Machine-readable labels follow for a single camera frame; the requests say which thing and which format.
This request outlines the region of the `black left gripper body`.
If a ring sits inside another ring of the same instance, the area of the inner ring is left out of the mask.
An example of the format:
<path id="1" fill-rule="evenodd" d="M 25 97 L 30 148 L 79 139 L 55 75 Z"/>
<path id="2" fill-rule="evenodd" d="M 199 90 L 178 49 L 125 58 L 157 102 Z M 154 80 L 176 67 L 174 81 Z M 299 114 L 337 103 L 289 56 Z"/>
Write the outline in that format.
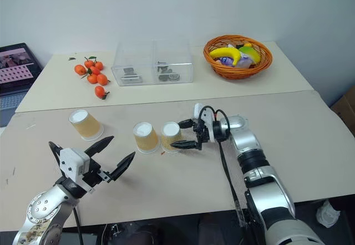
<path id="1" fill-rule="evenodd" d="M 102 181 L 106 181 L 107 183 L 109 183 L 111 181 L 111 178 L 109 177 L 108 172 L 101 170 L 101 166 L 96 161 L 90 159 L 89 170 L 83 175 L 82 180 L 90 187 L 95 187 Z"/>

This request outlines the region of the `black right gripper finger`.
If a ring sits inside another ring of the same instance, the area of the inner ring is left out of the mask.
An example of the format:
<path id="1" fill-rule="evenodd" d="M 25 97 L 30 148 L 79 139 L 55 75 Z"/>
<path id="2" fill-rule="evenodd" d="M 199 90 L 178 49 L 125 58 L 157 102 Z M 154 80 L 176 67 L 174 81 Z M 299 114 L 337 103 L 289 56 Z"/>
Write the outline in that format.
<path id="1" fill-rule="evenodd" d="M 194 140 L 180 140 L 180 141 L 175 141 L 173 143 L 170 144 L 171 147 L 176 148 L 176 149 L 183 149 L 183 150 L 187 150 L 187 149 L 200 149 L 200 145 L 198 142 L 194 141 Z"/>
<path id="2" fill-rule="evenodd" d="M 197 121 L 193 119 L 187 119 L 187 120 L 180 121 L 178 125 L 180 126 L 181 129 L 189 129 L 189 128 L 195 129 L 197 128 Z"/>

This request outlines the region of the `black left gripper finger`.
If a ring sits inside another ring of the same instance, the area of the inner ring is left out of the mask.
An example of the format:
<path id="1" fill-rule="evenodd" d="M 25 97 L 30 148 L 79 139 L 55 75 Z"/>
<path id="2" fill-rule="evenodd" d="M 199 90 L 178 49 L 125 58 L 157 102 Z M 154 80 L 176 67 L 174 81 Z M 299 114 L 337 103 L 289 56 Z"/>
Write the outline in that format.
<path id="1" fill-rule="evenodd" d="M 87 148 L 84 152 L 89 157 L 92 157 L 95 154 L 98 154 L 101 151 L 103 151 L 110 144 L 110 142 L 112 141 L 113 138 L 114 138 L 114 136 L 107 136 L 107 137 L 95 142 L 94 144 L 92 144 L 92 146 Z"/>
<path id="2" fill-rule="evenodd" d="M 117 164 L 116 169 L 109 174 L 109 177 L 112 181 L 116 181 L 128 169 L 134 159 L 135 154 L 135 151 L 132 152 Z"/>

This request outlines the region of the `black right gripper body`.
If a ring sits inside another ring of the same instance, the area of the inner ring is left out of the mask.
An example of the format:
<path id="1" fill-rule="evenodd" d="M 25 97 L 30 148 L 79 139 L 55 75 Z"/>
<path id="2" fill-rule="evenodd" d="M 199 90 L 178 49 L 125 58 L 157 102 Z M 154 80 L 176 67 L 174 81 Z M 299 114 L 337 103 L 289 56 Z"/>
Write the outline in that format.
<path id="1" fill-rule="evenodd" d="M 193 131 L 195 132 L 197 138 L 196 148 L 201 150 L 202 144 L 208 142 L 210 139 L 209 130 L 205 125 L 205 122 L 202 119 L 198 119 L 197 122 L 194 123 Z"/>

